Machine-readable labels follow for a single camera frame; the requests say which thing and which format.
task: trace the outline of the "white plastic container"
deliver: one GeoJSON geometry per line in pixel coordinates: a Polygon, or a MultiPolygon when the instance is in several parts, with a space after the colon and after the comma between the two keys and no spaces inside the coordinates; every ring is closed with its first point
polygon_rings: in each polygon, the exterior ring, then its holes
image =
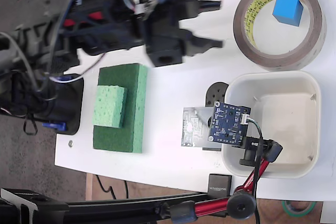
{"type": "MultiPolygon", "coordinates": [[[[321,90],[315,78],[303,71],[246,74],[235,79],[225,103],[251,108],[264,139],[283,146],[266,178],[300,178],[317,162],[320,150],[321,90]]],[[[259,137],[253,124],[248,136],[259,137]]],[[[224,144],[222,158],[234,175],[247,177],[252,167],[239,164],[244,150],[224,144]]]]}

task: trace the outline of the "brown tape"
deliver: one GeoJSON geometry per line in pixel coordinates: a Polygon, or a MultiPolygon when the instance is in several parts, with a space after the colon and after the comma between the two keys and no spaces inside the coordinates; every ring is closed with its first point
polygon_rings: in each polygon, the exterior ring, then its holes
{"type": "Polygon", "coordinates": [[[307,6],[310,14],[310,25],[307,35],[292,51],[280,55],[269,55],[254,47],[247,36],[246,23],[254,22],[258,9],[249,10],[249,12],[252,12],[252,15],[248,15],[247,18],[245,16],[248,8],[255,1],[241,0],[234,16],[234,36],[242,53],[248,59],[269,71],[298,70],[309,64],[321,51],[327,32],[325,17],[319,2],[317,0],[300,0],[307,6]]]}

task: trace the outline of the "white tabletop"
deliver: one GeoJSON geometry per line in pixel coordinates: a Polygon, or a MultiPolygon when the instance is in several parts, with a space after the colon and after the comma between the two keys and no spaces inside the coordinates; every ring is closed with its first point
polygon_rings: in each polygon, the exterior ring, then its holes
{"type": "MultiPolygon", "coordinates": [[[[143,47],[110,52],[85,77],[81,124],[74,136],[57,135],[55,165],[128,181],[207,191],[210,173],[230,174],[220,152],[181,147],[182,112],[184,107],[204,106],[205,93],[217,81],[231,83],[245,73],[264,72],[238,49],[232,32],[235,9],[240,0],[225,0],[224,8],[201,14],[182,22],[196,35],[226,40],[223,49],[211,49],[202,55],[185,59],[175,66],[151,68],[148,74],[143,153],[118,153],[94,150],[93,107],[99,67],[138,62],[151,63],[143,47]]],[[[336,0],[319,0],[327,19],[327,37],[317,58],[303,70],[311,73],[322,91],[320,157],[314,169],[299,179],[261,179],[258,197],[287,200],[336,201],[336,0]]],[[[81,66],[69,73],[81,73],[96,57],[80,53],[81,66]]],[[[233,177],[232,188],[245,178],[233,177]]]]}

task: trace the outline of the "small black box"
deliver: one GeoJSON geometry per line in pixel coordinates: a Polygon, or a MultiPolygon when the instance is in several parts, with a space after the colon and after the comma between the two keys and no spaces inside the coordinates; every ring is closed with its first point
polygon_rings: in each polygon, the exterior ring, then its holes
{"type": "MultiPolygon", "coordinates": [[[[210,174],[208,183],[208,196],[210,199],[220,199],[230,196],[231,175],[210,174]]],[[[226,211],[218,212],[213,216],[226,217],[226,211]]]]}

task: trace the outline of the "light green sponge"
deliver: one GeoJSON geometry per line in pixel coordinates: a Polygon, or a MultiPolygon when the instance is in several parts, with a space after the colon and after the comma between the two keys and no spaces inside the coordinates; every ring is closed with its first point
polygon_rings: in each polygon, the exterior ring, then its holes
{"type": "Polygon", "coordinates": [[[93,124],[121,128],[127,89],[119,86],[97,86],[93,124]]]}

